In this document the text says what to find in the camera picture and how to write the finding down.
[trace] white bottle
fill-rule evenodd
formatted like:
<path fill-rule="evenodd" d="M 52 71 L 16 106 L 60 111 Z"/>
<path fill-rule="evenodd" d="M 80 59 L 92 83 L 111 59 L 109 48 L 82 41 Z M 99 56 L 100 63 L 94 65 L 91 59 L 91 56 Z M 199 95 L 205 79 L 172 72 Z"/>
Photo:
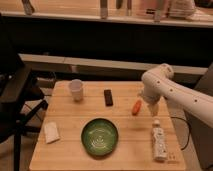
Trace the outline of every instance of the white bottle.
<path fill-rule="evenodd" d="M 154 160 L 164 162 L 167 159 L 164 130 L 160 127 L 160 121 L 155 120 L 152 129 Z"/>

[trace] white object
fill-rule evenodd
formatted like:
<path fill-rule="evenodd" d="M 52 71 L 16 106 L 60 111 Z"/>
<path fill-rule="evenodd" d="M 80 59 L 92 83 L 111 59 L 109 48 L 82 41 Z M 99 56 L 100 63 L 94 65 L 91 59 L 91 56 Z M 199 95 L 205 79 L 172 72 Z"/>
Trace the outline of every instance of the white object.
<path fill-rule="evenodd" d="M 74 79 L 69 84 L 69 89 L 75 101 L 83 99 L 83 83 L 79 79 Z"/>
<path fill-rule="evenodd" d="M 187 17 L 187 19 L 192 21 L 213 22 L 213 16 L 211 14 L 208 14 L 207 12 L 199 9 L 196 9 L 196 12 L 193 15 Z"/>
<path fill-rule="evenodd" d="M 186 18 L 196 11 L 194 0 L 171 0 L 169 16 Z"/>
<path fill-rule="evenodd" d="M 44 134 L 46 143 L 52 143 L 60 139 L 57 125 L 55 122 L 49 122 L 44 125 Z"/>
<path fill-rule="evenodd" d="M 163 95 L 213 128 L 213 97 L 171 81 L 173 75 L 174 71 L 168 64 L 146 71 L 141 78 L 144 83 L 143 99 L 149 104 L 156 104 Z"/>
<path fill-rule="evenodd" d="M 153 124 L 153 150 L 154 159 L 163 162 L 167 159 L 167 150 L 165 144 L 164 130 L 160 127 L 159 120 L 155 120 Z"/>

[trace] white cup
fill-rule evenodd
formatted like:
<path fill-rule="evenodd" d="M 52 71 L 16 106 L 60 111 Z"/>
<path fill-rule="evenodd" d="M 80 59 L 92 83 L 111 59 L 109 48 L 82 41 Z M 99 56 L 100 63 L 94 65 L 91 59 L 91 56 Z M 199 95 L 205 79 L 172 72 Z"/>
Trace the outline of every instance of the white cup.
<path fill-rule="evenodd" d="M 83 99 L 83 83 L 81 80 L 72 80 L 69 83 L 69 89 L 75 101 L 81 101 Z"/>

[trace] carrot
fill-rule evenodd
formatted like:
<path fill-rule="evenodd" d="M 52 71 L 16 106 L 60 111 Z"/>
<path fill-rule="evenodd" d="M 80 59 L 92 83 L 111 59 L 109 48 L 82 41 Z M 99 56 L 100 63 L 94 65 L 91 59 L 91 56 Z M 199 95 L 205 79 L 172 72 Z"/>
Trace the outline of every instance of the carrot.
<path fill-rule="evenodd" d="M 138 114 L 138 112 L 140 111 L 140 108 L 141 108 L 141 104 L 142 104 L 141 100 L 136 101 L 136 103 L 134 104 L 134 106 L 132 108 L 132 115 Z"/>

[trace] chair leg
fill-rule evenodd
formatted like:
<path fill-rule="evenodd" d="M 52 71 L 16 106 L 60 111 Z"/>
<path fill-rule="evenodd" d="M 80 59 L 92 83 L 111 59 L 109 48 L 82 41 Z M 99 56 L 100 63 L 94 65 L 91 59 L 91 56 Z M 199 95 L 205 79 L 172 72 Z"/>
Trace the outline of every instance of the chair leg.
<path fill-rule="evenodd" d="M 36 112 L 43 107 L 46 107 L 48 104 L 45 100 L 42 100 L 36 107 L 34 107 L 26 117 L 20 122 L 21 125 L 26 125 L 26 123 L 36 114 Z"/>
<path fill-rule="evenodd" d="M 17 131 L 14 134 L 14 171 L 19 171 L 20 167 L 20 151 L 21 151 L 21 134 Z"/>

